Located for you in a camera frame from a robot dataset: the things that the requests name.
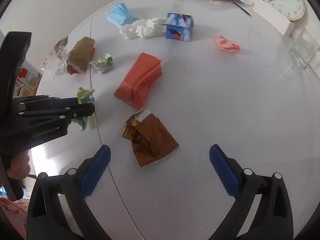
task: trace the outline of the crumpled white tissue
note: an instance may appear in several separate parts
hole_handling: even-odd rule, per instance
[[[126,39],[133,39],[139,36],[142,39],[149,39],[153,36],[165,33],[166,20],[152,18],[148,20],[138,20],[132,24],[127,24],[120,29],[120,34]]]

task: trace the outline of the metal screw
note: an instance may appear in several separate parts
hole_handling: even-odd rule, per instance
[[[41,172],[39,175],[38,175],[38,178],[39,179],[43,179],[47,174],[45,172]]]
[[[275,173],[275,177],[277,178],[277,179],[281,179],[282,178],[282,176],[281,176],[281,174],[280,173]]]
[[[75,168],[71,168],[71,169],[68,170],[68,174],[69,174],[69,175],[73,175],[73,174],[76,173],[76,171],[77,171],[77,170],[76,170]]]
[[[250,169],[244,169],[244,174],[246,174],[246,175],[252,175],[252,170],[250,170]]]

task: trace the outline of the black clamp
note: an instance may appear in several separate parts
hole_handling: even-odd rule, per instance
[[[229,190],[228,193],[231,193],[230,195],[234,196],[236,201],[209,240],[292,240],[292,211],[281,174],[274,173],[271,177],[256,175],[251,169],[242,169],[236,160],[228,158],[217,144],[211,147],[210,155],[215,150],[233,172],[227,176],[235,175],[240,182],[240,187]],[[213,159],[211,162],[220,177],[225,171],[217,170]],[[221,181],[227,190],[226,181],[223,178]],[[259,194],[262,195],[260,203],[248,232],[237,237],[255,195]]]
[[[11,201],[23,197],[21,182],[7,177],[12,157],[66,135],[71,119],[94,113],[93,104],[78,104],[77,98],[12,98],[30,40],[31,33],[9,32],[0,49],[0,179]]]
[[[78,169],[71,168],[64,175],[52,177],[45,172],[40,173],[28,207],[27,240],[111,240],[84,200],[92,194],[100,179],[100,175],[96,176],[97,170],[102,174],[110,158],[110,148],[103,145],[94,157],[84,160]],[[58,194],[65,195],[83,237],[70,230]]]

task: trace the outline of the table surface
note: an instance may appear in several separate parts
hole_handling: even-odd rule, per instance
[[[192,15],[191,42],[125,40],[106,16],[116,2],[143,19]],[[220,50],[214,42],[220,34],[238,42],[240,51]],[[114,67],[104,75],[91,68],[51,83],[45,73],[38,94],[73,97],[79,86],[96,89],[97,124],[94,117],[86,131],[71,124],[67,136],[34,148],[32,155],[37,173],[57,175],[78,167],[101,143],[111,148],[109,168],[86,202],[112,239],[208,239],[234,202],[209,161],[216,143],[243,168],[265,176],[281,173],[295,235],[303,228],[320,195],[320,81],[292,62],[286,38],[273,26],[228,2],[118,0],[75,29],[68,47],[84,36],[95,40],[93,60],[110,53]],[[163,73],[145,108],[180,144],[168,159],[146,168],[138,165],[131,142],[120,137],[136,110],[113,95],[142,52],[161,59]]]

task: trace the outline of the hand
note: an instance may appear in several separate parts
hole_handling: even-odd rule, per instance
[[[29,175],[29,155],[28,151],[19,153],[11,160],[11,166],[7,169],[7,175],[11,179],[24,179]]]

